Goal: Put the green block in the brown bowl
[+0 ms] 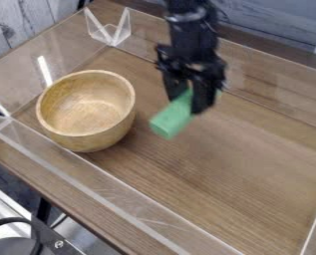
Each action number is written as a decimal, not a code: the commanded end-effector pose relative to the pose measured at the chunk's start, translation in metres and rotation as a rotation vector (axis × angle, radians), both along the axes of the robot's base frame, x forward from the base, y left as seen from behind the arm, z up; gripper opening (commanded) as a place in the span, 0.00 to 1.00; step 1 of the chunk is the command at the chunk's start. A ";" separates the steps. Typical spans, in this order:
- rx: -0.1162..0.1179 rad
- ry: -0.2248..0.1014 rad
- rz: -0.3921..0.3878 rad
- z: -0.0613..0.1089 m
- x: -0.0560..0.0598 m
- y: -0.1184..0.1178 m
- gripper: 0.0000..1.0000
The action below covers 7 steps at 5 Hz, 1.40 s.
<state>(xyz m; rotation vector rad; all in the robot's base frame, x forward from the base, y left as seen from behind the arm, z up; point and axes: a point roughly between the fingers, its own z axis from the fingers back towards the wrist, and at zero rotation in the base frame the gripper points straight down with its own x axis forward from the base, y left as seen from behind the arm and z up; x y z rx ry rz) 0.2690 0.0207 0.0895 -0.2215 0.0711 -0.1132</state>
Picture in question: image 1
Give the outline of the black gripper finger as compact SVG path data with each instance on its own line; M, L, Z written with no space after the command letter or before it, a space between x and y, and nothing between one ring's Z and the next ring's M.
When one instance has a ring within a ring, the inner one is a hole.
M191 80L191 107L194 115L201 114L214 105L217 95L215 82L202 77L194 77Z
M173 101L187 90L187 78L183 73L162 73L163 88L167 99Z

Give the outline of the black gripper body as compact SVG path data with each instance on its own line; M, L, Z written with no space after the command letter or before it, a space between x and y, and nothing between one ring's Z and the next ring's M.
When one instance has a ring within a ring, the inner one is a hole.
M214 13L167 13L169 43L157 44L157 68L178 72L191 82L194 77L215 82L221 91L225 83L225 62L218 57L217 15Z

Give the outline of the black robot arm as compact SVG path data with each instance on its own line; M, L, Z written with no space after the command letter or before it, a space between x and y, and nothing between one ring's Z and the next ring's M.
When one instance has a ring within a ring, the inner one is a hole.
M165 0L169 43L157 44L157 68L170 101L191 89L190 113L215 103L225 84L226 64L217 54L217 8L210 0Z

